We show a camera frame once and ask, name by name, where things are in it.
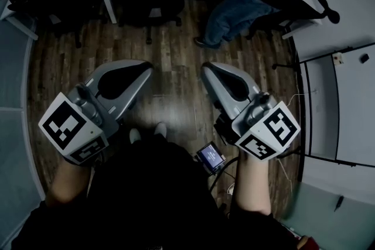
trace sneaker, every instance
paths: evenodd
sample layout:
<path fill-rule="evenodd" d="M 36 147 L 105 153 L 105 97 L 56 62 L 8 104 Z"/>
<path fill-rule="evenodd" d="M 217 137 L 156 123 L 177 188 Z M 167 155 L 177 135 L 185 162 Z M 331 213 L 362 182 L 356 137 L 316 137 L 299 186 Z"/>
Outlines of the sneaker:
<path fill-rule="evenodd" d="M 162 135 L 164 138 L 166 138 L 166 125 L 163 122 L 160 122 L 155 127 L 154 135 Z"/>
<path fill-rule="evenodd" d="M 220 48 L 220 43 L 215 44 L 215 45 L 209 45 L 209 44 L 206 44 L 201 37 L 195 37 L 194 43 L 200 48 L 209 48 L 209 49 L 215 49 L 215 50 Z"/>
<path fill-rule="evenodd" d="M 132 128 L 130 130 L 130 132 L 129 132 L 129 140 L 130 140 L 130 144 L 133 144 L 136 141 L 140 141 L 141 140 L 141 134 L 139 133 L 139 131 L 136 128 Z"/>

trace jeans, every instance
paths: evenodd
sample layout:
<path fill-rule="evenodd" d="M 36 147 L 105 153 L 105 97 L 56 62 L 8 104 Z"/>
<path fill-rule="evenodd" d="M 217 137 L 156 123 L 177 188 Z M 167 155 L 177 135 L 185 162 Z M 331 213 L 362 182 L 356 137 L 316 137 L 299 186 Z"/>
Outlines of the jeans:
<path fill-rule="evenodd" d="M 231 41 L 255 19 L 278 11 L 262 0 L 225 0 L 211 13 L 203 41 L 209 45 Z"/>

